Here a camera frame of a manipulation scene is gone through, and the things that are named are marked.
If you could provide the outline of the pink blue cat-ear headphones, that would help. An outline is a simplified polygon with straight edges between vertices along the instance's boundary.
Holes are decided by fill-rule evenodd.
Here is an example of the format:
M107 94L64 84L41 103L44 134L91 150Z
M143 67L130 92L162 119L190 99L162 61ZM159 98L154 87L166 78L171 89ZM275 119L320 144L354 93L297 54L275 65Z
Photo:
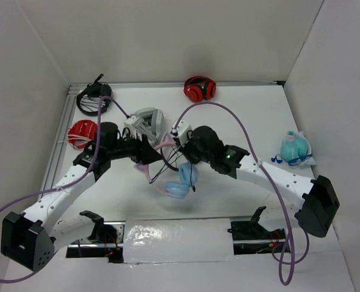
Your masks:
M177 148L177 150L179 151L179 147L176 146L173 138L171 138L168 133L165 133L161 138L160 144L155 146L155 149L156 151L159 151L160 154L161 149L170 150L172 147ZM153 177L150 176L148 164L135 164L134 168L137 169L137 171L139 171L140 173L142 173L146 177L148 183L150 185L154 185L157 191L167 195L170 198L184 199L191 190L193 192L196 191L196 182L199 178L199 171L195 167L195 165L191 164L190 162L182 163L179 165L179 171L176 172L180 180L179 182L166 181L164 185L156 184L156 180L161 174L169 170L165 166L165 164Z

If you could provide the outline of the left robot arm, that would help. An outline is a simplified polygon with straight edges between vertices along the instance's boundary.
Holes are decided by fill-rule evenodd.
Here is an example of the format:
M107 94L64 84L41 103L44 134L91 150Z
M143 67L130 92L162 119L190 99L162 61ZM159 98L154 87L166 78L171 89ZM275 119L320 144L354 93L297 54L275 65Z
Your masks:
M10 212L5 216L1 253L38 272L60 248L76 240L101 241L105 226L100 215L84 210L71 220L64 220L62 216L110 168L112 160L123 158L148 165L161 160L161 155L150 145L146 135L141 139L119 137L115 123L98 124L93 141L73 160L53 189L20 214Z

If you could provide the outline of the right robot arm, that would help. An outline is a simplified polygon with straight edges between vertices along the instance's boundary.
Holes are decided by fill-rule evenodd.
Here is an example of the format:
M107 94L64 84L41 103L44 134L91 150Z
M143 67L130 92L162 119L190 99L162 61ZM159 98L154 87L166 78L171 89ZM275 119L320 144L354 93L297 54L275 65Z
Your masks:
M208 126L172 127L171 134L181 153L193 164L205 162L221 175L254 183L280 194L295 210L293 217L305 232L326 237L340 203L331 181L325 176L309 178L266 162L257 161L238 146L225 145Z

